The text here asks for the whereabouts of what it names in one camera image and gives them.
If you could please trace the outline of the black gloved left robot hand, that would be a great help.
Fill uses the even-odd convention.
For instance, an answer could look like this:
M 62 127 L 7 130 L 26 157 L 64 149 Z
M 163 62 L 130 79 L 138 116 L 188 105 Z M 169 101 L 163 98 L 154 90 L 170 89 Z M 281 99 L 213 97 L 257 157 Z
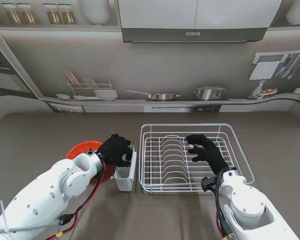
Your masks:
M 133 156 L 131 141 L 118 134 L 112 134 L 95 152 L 106 165 L 129 167 Z

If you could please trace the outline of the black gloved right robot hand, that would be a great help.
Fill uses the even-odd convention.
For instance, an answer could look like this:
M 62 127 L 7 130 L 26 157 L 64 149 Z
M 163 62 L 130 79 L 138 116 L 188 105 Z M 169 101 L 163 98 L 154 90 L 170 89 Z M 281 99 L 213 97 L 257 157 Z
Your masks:
M 193 162 L 207 162 L 216 176 L 222 170 L 229 168 L 219 148 L 205 135 L 191 134 L 185 139 L 189 145 L 193 145 L 193 148 L 188 150 L 189 154 L 196 155 L 192 158 Z

